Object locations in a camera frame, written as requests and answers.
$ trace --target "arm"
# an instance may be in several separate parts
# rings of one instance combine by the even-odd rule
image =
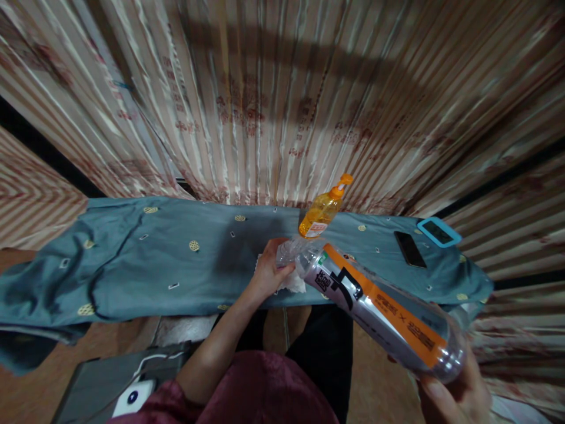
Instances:
[[[179,372],[177,382],[189,401],[205,405],[210,400],[251,316],[294,270],[294,264],[276,268],[277,247],[284,241],[286,238],[274,238],[267,243],[247,288]]]

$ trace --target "smartphone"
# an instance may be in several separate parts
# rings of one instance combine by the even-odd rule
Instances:
[[[400,250],[402,251],[404,259],[406,259],[408,265],[418,268],[427,268],[424,258],[422,258],[422,255],[416,247],[416,243],[411,235],[395,231],[394,236],[396,237]]]

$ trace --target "light blue case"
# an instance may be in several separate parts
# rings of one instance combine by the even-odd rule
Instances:
[[[446,243],[442,243],[440,240],[438,240],[438,238],[435,235],[433,235],[429,230],[427,230],[424,227],[429,222],[434,223],[441,231],[443,231],[448,236],[450,236],[452,240]],[[436,243],[436,245],[438,245],[439,247],[450,247],[453,246],[454,244],[459,243],[463,239],[462,236],[458,234],[458,232],[456,232],[453,228],[451,228],[449,225],[447,225],[444,221],[442,221],[438,217],[426,218],[425,220],[417,223],[416,226],[420,229],[420,231],[422,231],[422,233],[427,235],[429,239],[434,243]]]

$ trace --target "white tissue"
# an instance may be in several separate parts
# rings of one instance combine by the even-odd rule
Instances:
[[[259,260],[261,255],[262,253],[257,256],[257,261]],[[306,293],[306,283],[302,278],[300,278],[296,270],[294,270],[288,277],[286,277],[282,281],[275,294],[277,294],[282,289],[290,290],[293,293]]]

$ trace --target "curtain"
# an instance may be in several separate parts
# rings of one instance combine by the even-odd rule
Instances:
[[[0,95],[106,195],[192,198],[101,48],[69,2],[2,1]]]
[[[40,249],[86,205],[80,191],[0,127],[0,249]]]
[[[552,1],[104,0],[204,200],[428,215],[565,133]]]
[[[565,153],[446,219],[493,280],[565,267]]]
[[[470,327],[494,395],[565,421],[565,282],[495,292]]]

